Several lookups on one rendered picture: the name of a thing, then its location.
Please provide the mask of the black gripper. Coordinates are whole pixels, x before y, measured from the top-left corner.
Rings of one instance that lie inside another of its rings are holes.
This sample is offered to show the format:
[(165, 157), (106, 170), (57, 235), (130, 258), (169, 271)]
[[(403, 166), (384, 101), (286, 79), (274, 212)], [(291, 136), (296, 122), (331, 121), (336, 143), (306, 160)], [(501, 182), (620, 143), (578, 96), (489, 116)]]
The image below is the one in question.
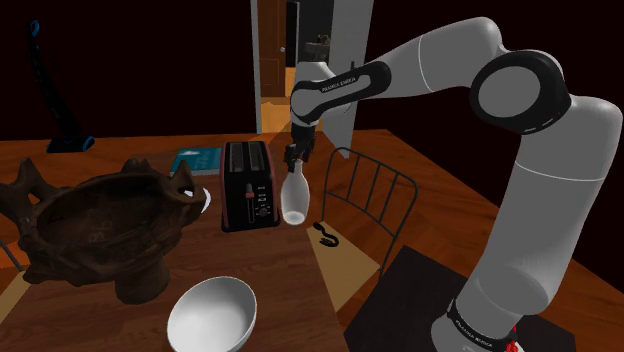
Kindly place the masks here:
[(295, 163), (297, 160), (296, 146), (303, 148), (298, 158), (303, 162), (308, 162), (310, 154), (314, 150), (312, 141), (315, 139), (316, 126), (300, 126), (292, 123), (291, 137), (294, 144), (289, 144), (285, 148), (284, 162), (287, 164), (288, 171), (295, 171)]

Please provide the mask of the white bottle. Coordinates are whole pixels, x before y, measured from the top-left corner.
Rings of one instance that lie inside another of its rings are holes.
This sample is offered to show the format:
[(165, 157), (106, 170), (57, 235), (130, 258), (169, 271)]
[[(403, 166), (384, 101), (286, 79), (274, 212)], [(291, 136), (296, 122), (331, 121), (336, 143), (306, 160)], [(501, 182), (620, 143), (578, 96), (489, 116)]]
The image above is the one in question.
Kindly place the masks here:
[(303, 165), (301, 159), (295, 161), (294, 170), (287, 173), (280, 193), (282, 217), (289, 225), (302, 224), (308, 213), (310, 190)]

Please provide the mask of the black toaster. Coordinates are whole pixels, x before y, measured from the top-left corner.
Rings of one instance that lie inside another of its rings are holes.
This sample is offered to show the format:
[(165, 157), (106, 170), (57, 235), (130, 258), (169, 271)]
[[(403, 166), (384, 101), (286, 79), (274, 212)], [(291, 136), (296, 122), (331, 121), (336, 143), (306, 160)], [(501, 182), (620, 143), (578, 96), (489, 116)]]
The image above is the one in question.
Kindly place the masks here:
[(220, 186), (224, 232), (280, 224), (275, 172), (265, 141), (226, 142), (221, 153)]

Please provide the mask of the teal book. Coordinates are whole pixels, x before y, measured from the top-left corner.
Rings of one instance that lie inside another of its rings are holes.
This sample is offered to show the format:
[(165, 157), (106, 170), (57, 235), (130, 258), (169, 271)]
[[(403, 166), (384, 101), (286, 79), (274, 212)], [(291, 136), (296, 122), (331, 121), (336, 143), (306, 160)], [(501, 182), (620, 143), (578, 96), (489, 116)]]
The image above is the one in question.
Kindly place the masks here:
[(178, 151), (170, 175), (173, 176), (182, 161), (186, 161), (193, 176), (210, 176), (220, 173), (221, 148), (194, 148)]

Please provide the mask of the white plate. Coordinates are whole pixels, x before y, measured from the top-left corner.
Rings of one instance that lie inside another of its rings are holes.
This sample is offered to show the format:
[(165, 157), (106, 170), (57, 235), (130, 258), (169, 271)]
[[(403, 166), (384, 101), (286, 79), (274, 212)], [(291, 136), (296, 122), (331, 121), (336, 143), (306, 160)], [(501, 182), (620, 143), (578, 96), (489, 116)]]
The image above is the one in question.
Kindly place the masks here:
[[(203, 205), (203, 208), (201, 210), (201, 213), (205, 212), (205, 210), (209, 207), (210, 202), (211, 202), (211, 194), (209, 193), (209, 191), (206, 188), (202, 188), (203, 192), (205, 194), (205, 202)], [(191, 190), (184, 190), (183, 192), (185, 195), (187, 195), (188, 197), (193, 197), (195, 192), (191, 191)]]

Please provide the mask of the grey open door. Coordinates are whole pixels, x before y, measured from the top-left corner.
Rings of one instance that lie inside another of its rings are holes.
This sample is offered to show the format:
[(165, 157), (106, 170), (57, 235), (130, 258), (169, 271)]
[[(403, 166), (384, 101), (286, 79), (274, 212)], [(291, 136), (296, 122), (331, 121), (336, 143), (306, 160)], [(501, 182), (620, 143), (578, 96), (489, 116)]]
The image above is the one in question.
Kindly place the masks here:
[[(374, 0), (334, 0), (329, 57), (333, 73), (364, 64), (373, 4)], [(324, 120), (323, 133), (335, 147), (351, 147), (356, 111), (353, 103), (344, 114)], [(339, 153), (348, 158), (348, 149)]]

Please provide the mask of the black metal chair tan seat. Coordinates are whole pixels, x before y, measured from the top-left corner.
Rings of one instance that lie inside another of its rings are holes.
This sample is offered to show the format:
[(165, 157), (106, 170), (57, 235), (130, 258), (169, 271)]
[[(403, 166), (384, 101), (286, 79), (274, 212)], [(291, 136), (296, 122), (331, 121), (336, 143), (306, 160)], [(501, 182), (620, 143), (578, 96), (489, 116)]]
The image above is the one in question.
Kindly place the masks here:
[(408, 175), (348, 149), (332, 151), (319, 219), (307, 229), (333, 308), (340, 310), (371, 278), (380, 279), (418, 199)]
[(0, 323), (8, 316), (30, 284), (24, 279), (30, 260), (16, 241), (0, 241)]

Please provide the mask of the brown wooden table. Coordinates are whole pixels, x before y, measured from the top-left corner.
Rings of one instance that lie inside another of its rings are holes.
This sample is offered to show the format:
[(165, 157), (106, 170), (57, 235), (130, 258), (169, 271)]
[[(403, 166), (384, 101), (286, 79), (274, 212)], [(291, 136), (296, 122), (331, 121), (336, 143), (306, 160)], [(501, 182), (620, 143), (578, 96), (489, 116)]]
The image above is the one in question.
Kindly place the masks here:
[(257, 319), (241, 352), (349, 352), (305, 228), (224, 233), (219, 179), (199, 181), (212, 201), (166, 255), (171, 280), (161, 295), (125, 305), (110, 283), (32, 285), (0, 322), (0, 352), (172, 352), (171, 309), (215, 276), (237, 277), (255, 292)]

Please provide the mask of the black robot stand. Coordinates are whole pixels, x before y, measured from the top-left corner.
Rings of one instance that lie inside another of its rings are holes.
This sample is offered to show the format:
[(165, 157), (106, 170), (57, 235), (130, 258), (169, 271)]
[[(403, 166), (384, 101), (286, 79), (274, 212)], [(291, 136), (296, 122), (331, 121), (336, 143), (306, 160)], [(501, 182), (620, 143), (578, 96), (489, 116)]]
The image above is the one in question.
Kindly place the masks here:
[(469, 277), (404, 246), (345, 332), (350, 352), (577, 352), (540, 317), (556, 284), (489, 244)]

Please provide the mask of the white bowl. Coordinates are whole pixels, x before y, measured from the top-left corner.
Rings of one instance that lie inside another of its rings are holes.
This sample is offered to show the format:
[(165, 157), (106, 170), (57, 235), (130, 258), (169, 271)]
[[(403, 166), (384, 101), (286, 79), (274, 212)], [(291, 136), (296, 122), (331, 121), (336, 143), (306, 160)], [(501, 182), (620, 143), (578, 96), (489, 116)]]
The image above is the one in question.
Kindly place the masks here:
[(213, 277), (178, 299), (168, 318), (167, 338), (174, 352), (239, 352), (256, 318), (256, 295), (246, 282)]

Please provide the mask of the brown carved wooden bowl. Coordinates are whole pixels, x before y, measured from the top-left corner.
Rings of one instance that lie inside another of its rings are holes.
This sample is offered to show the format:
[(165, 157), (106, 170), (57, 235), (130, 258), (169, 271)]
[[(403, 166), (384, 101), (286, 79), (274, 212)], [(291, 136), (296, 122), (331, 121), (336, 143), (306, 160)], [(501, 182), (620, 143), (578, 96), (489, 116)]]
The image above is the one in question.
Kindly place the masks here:
[(121, 302), (138, 305), (167, 288), (164, 257), (202, 214), (202, 188), (187, 163), (167, 176), (134, 158), (116, 173), (54, 187), (25, 158), (16, 180), (0, 183), (0, 214), (16, 225), (30, 260), (26, 282), (112, 282)]

